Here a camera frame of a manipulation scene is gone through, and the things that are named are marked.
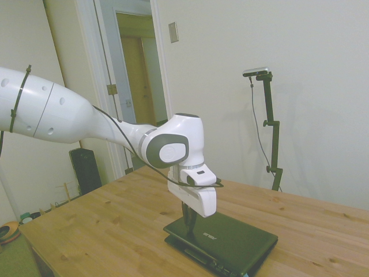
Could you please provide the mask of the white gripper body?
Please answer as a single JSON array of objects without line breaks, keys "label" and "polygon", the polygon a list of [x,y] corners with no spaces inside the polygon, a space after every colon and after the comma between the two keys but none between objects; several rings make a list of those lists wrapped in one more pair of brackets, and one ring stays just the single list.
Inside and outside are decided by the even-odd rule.
[{"label": "white gripper body", "polygon": [[206,218],[216,212],[217,178],[209,169],[170,169],[168,189],[196,213]]}]

